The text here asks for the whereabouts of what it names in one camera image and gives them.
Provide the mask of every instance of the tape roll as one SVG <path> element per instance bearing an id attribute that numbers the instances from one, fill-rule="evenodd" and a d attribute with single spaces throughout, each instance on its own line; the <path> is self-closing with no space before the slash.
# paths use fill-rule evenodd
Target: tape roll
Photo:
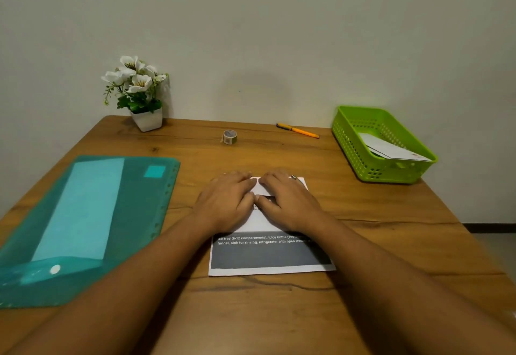
<path id="1" fill-rule="evenodd" d="M 236 132 L 234 130 L 225 130 L 223 134 L 223 142 L 225 144 L 235 144 Z"/>

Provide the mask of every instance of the gray printed area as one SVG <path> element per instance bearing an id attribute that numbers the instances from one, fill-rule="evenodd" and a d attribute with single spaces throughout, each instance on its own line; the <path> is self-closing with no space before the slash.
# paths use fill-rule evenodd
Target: gray printed area
<path id="1" fill-rule="evenodd" d="M 211 268 L 265 268 L 331 264 L 328 255 L 301 233 L 242 232 L 213 237 Z"/>

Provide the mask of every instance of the wooden table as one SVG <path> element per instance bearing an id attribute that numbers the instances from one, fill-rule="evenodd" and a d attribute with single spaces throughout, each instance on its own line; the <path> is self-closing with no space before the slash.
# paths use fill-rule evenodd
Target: wooden table
<path id="1" fill-rule="evenodd" d="M 238 132 L 236 145 L 220 142 L 227 129 Z M 0 242 L 81 154 L 181 161 L 164 230 L 190 211 L 213 177 L 230 170 L 262 175 L 283 166 L 304 176 L 322 207 L 346 225 L 512 323 L 516 288 L 424 182 L 360 182 L 331 130 L 307 130 L 321 138 L 274 125 L 173 119 L 143 134 L 129 117 L 105 117 L 5 215 Z M 390 334 L 380 333 L 339 273 L 209 278 L 208 261 L 206 242 L 165 298 L 135 353 L 154 346 L 155 353 L 174 354 L 363 354 L 378 348 L 388 352 L 386 348 L 396 345 Z M 0 352 L 55 310 L 1 310 Z"/>

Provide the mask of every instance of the light blue rectangle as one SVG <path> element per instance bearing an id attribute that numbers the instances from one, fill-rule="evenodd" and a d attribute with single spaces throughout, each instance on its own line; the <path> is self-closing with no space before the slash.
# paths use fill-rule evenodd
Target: light blue rectangle
<path id="1" fill-rule="evenodd" d="M 103 259 L 124 158 L 75 163 L 32 261 Z"/>
<path id="2" fill-rule="evenodd" d="M 164 166 L 151 165 L 147 168 L 144 177 L 162 178 L 164 170 Z"/>

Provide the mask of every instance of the pen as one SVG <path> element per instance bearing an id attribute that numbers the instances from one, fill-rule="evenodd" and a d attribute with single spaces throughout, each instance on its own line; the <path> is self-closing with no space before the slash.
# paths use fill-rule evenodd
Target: pen
<path id="1" fill-rule="evenodd" d="M 306 135 L 306 136 L 311 136 L 313 138 L 319 139 L 319 135 L 313 134 L 311 132 L 306 132 L 306 131 L 300 130 L 299 128 L 295 128 L 295 127 L 293 127 L 291 125 L 276 123 L 276 127 L 282 128 L 284 130 L 294 131 L 294 132 L 297 132 L 298 134 L 303 134 L 303 135 Z"/>

